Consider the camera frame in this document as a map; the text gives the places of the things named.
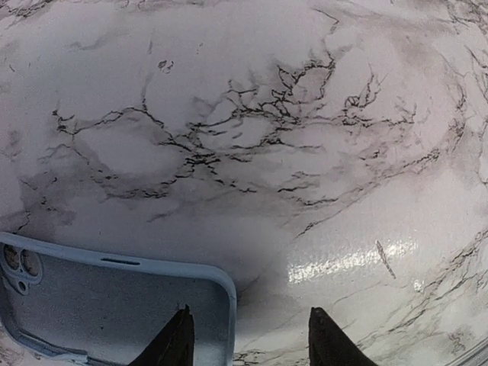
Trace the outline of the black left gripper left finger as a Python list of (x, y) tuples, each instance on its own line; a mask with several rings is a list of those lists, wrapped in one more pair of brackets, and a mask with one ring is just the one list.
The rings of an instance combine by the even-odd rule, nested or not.
[(186, 305), (177, 311), (129, 366), (192, 366), (194, 342), (194, 317)]

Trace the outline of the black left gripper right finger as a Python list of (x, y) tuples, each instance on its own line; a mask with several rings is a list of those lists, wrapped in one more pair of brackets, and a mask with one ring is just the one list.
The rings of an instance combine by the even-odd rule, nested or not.
[(376, 366), (321, 307), (311, 308), (308, 342), (311, 366)]

